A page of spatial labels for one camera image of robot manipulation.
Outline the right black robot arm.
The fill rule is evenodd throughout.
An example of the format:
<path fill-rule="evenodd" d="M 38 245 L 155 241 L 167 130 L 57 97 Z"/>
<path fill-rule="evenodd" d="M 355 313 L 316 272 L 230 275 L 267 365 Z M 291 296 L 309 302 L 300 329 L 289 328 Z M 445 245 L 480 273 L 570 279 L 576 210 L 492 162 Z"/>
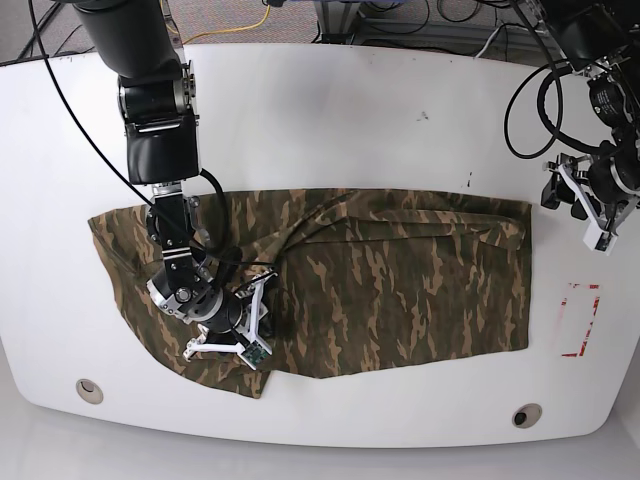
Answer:
<path fill-rule="evenodd" d="M 118 75 L 128 182 L 153 195 L 146 229 L 163 265 L 146 284 L 164 313 L 196 324 L 183 356 L 235 354 L 256 368 L 272 353 L 259 333 L 267 271 L 231 291 L 242 263 L 230 247 L 230 212 L 218 180 L 198 154 L 196 82 L 165 1 L 76 1 L 81 25 Z"/>

